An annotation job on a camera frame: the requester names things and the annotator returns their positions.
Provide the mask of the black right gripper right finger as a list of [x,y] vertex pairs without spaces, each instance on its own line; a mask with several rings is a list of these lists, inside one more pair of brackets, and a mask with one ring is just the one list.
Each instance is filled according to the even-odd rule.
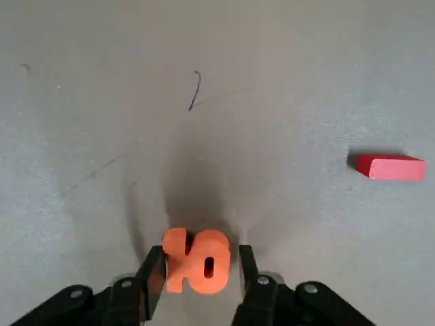
[[261,273],[249,245],[239,245],[243,301],[233,325],[372,325],[373,322],[328,286],[317,281],[295,289]]

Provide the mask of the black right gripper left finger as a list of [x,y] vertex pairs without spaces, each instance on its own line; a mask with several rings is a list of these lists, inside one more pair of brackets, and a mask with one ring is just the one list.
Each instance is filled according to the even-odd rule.
[[138,271],[95,293],[71,285],[14,321],[13,325],[144,325],[156,310],[166,282],[161,246],[153,246]]

